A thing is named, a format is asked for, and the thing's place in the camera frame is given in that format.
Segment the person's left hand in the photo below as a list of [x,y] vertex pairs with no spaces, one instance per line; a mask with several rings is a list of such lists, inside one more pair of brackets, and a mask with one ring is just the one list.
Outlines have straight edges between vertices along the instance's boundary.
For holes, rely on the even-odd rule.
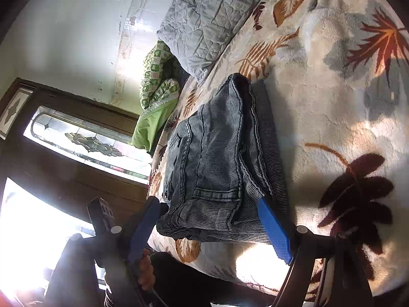
[[132,271],[137,283],[143,291],[148,292],[155,284],[154,268],[150,259],[150,252],[144,248],[142,255],[132,264]]

